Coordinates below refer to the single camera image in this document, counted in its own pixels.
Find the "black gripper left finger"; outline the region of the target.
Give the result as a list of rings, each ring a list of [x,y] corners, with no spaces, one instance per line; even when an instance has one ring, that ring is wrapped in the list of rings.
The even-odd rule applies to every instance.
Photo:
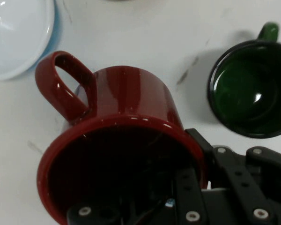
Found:
[[[141,173],[115,189],[92,193],[67,211],[69,225],[204,225],[196,172]]]

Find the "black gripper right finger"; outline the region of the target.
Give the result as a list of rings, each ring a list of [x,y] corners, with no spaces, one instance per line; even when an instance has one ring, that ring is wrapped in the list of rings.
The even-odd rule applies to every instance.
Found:
[[[202,191],[208,225],[281,225],[281,154],[262,146],[245,155],[213,147],[186,130],[204,153],[211,190]]]

